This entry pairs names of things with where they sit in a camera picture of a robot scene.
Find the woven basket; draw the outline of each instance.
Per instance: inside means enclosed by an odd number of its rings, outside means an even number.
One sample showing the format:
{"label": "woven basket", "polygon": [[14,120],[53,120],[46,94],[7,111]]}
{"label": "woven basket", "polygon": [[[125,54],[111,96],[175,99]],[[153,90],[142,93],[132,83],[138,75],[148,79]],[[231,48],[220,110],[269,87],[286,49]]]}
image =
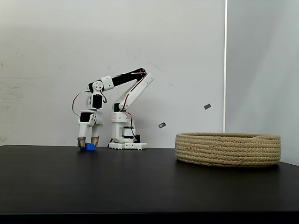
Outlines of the woven basket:
{"label": "woven basket", "polygon": [[280,136],[236,133],[177,134],[180,161],[219,167],[267,167],[280,160]]}

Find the robotic arm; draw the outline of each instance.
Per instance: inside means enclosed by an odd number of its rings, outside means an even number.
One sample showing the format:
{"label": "robotic arm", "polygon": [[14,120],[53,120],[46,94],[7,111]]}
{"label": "robotic arm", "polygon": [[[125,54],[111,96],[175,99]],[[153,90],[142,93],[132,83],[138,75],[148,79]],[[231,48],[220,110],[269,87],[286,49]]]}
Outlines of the robotic arm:
{"label": "robotic arm", "polygon": [[106,76],[100,80],[88,84],[88,90],[91,92],[89,109],[101,109],[103,92],[113,89],[121,84],[136,80],[132,87],[130,87],[113,105],[112,109],[115,112],[127,110],[135,100],[142,94],[148,85],[154,80],[151,74],[147,74],[143,68],[132,72],[117,75],[114,77]]}
{"label": "robotic arm", "polygon": [[112,106],[114,112],[112,113],[111,121],[112,139],[114,142],[111,142],[109,147],[116,149],[145,149],[147,147],[146,143],[140,143],[140,136],[135,134],[135,125],[132,116],[126,111],[154,80],[153,76],[147,74],[143,68],[114,77],[102,77],[101,79],[88,84],[89,96],[86,101],[86,106],[89,110],[81,111],[78,119],[80,125],[78,137],[79,147],[84,147],[86,132],[90,127],[93,128],[92,143],[95,146],[98,144],[100,126],[94,128],[94,125],[101,125],[104,123],[101,110],[103,103],[106,103],[107,99],[103,92],[133,80],[136,80],[133,86],[130,87]]}

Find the cable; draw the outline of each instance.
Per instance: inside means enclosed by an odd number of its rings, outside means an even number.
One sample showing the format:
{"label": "cable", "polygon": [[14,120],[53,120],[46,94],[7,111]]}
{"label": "cable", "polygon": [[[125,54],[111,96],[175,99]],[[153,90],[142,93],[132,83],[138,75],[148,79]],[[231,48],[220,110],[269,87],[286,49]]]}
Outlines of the cable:
{"label": "cable", "polygon": [[104,104],[107,103],[107,98],[104,96],[104,94],[103,94],[103,90],[100,90],[100,92],[101,92],[102,96],[104,97],[104,100],[103,100],[103,101],[104,101]]}
{"label": "cable", "polygon": [[132,115],[129,112],[124,111],[124,113],[126,113],[126,114],[128,114],[128,115],[131,116],[131,131],[132,131],[132,135],[133,135],[135,141],[137,141],[136,135],[134,135],[134,132],[133,132],[133,117],[132,117]]}
{"label": "cable", "polygon": [[110,144],[111,142],[113,142],[113,139],[110,140],[110,142],[109,142],[108,145],[107,145],[107,148],[109,148],[109,144]]}
{"label": "cable", "polygon": [[[140,71],[140,72],[131,72],[131,74],[142,74],[142,73],[145,73],[145,74],[147,74],[145,71]],[[119,77],[119,76],[123,76],[123,75],[126,75],[126,74],[120,74],[120,75],[117,75],[117,76],[114,76],[114,77]]]}
{"label": "cable", "polygon": [[[145,74],[147,75],[146,72],[135,72],[135,73],[133,73],[133,74],[136,74],[136,73],[145,73]],[[144,78],[145,78],[145,76],[142,77],[142,79],[140,79],[140,81],[139,81],[138,83],[136,83],[136,84],[133,86],[133,88],[127,93],[127,95],[126,95],[126,97],[125,97],[125,100],[124,100],[124,102],[123,102],[123,106],[122,106],[122,108],[121,108],[121,110],[120,110],[121,112],[122,112],[123,109],[125,108],[125,105],[126,105],[126,102],[127,102],[127,98],[128,98],[128,96],[129,96],[129,93],[132,92],[132,90],[135,89],[136,86],[139,85],[139,83],[140,83]]]}
{"label": "cable", "polygon": [[86,91],[83,91],[83,92],[81,92],[81,93],[79,93],[75,98],[74,98],[74,100],[73,100],[73,104],[72,104],[72,106],[71,106],[71,109],[73,110],[73,113],[74,114],[76,114],[75,112],[74,112],[74,103],[75,103],[75,100],[77,99],[77,97],[78,96],[80,96],[82,93],[84,93],[84,92],[91,92],[90,90],[86,90]]}

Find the small dark fragment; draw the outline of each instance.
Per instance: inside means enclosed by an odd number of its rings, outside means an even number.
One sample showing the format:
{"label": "small dark fragment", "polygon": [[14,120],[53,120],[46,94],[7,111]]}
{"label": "small dark fragment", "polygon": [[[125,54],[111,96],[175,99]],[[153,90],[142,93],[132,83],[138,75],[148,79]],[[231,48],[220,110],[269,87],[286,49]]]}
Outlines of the small dark fragment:
{"label": "small dark fragment", "polygon": [[162,127],[165,127],[165,126],[166,126],[166,124],[164,122],[159,124],[159,128],[162,128]]}
{"label": "small dark fragment", "polygon": [[205,110],[209,109],[210,107],[211,107],[210,104],[204,106]]}

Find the blue object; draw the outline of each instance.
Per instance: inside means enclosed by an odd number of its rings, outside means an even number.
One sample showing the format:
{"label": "blue object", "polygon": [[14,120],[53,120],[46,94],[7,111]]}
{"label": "blue object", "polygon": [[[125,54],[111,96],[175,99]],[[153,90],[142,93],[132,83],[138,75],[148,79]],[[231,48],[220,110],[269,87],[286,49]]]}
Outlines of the blue object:
{"label": "blue object", "polygon": [[85,147],[81,147],[80,149],[84,151],[94,151],[94,144],[85,143]]}

